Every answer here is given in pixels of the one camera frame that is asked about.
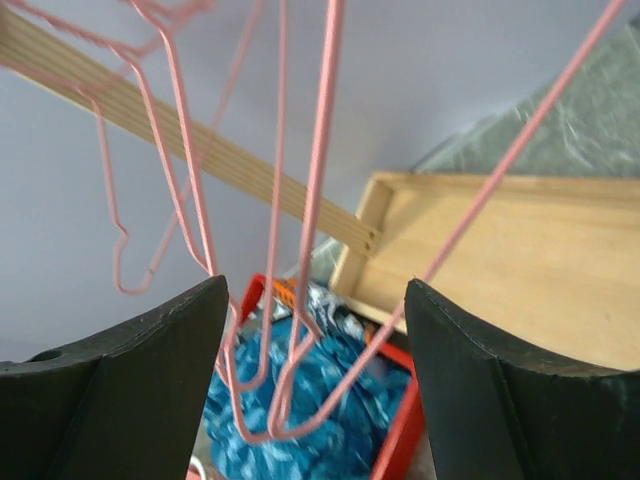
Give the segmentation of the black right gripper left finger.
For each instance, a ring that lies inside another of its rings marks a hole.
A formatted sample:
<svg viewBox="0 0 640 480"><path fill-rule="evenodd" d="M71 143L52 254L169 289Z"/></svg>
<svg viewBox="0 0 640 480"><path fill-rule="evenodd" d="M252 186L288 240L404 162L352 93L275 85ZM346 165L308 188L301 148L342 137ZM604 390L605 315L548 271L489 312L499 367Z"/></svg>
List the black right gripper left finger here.
<svg viewBox="0 0 640 480"><path fill-rule="evenodd" d="M182 479L228 306L222 276L104 331L1 365L5 479Z"/></svg>

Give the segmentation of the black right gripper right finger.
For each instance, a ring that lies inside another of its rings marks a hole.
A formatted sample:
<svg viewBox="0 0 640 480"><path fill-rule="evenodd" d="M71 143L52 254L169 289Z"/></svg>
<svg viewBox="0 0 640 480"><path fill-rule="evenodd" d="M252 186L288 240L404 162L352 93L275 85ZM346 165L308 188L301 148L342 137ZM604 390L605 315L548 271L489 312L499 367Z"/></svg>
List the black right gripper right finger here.
<svg viewBox="0 0 640 480"><path fill-rule="evenodd" d="M639 375L474 316L421 280L404 314L440 479L635 479Z"/></svg>

